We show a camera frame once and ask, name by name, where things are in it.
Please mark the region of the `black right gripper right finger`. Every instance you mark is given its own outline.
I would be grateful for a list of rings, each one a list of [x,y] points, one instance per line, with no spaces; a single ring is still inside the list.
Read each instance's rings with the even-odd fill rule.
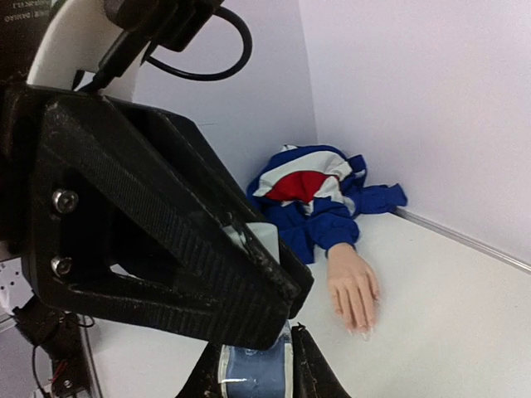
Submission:
[[[296,398],[350,398],[304,325],[291,328]]]

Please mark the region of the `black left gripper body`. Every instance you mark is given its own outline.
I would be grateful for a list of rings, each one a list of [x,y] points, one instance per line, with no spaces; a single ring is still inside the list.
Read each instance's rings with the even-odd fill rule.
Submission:
[[[53,89],[16,83],[1,87],[1,240],[11,253],[32,253],[32,174],[41,118]]]

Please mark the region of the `white nail polish cap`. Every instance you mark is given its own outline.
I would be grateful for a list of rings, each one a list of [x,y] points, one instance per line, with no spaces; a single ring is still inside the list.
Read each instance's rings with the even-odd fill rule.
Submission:
[[[246,226],[250,229],[251,233],[257,238],[257,240],[265,247],[269,254],[276,261],[279,261],[280,250],[277,227],[266,222],[252,222],[247,223]],[[231,239],[233,244],[235,244],[241,250],[244,250],[246,237],[242,232],[237,232],[232,226],[224,227],[223,231]]]

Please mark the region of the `blue nail polish bottle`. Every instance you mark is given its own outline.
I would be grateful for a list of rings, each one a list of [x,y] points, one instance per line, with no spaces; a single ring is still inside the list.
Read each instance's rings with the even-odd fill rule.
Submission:
[[[217,381],[226,398],[291,398],[294,394],[294,348],[290,325],[267,350],[222,346]]]

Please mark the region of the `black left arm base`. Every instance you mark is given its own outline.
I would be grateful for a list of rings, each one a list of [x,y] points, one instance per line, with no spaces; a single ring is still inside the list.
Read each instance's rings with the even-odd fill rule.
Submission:
[[[13,309],[17,330],[32,345],[32,375],[42,397],[92,396],[94,387],[82,342],[82,330],[95,325],[89,317],[79,319],[45,305],[36,295],[22,307]],[[42,349],[51,362],[51,379],[45,387],[37,375],[37,350]]]

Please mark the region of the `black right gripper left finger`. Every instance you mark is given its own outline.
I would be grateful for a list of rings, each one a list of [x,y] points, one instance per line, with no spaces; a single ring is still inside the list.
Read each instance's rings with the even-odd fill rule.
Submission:
[[[222,346],[208,343],[177,398],[222,398],[218,367]]]

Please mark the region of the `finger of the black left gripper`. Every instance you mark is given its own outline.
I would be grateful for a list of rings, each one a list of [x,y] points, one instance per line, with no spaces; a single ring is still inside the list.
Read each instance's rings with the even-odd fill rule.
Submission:
[[[248,229],[198,127],[90,97],[43,106],[28,265],[46,304],[226,345],[266,349],[297,283]]]
[[[115,259],[107,318],[293,318],[313,284],[285,244],[280,259],[246,226],[262,220],[196,124],[124,101],[105,104]],[[223,228],[246,237],[244,250]]]

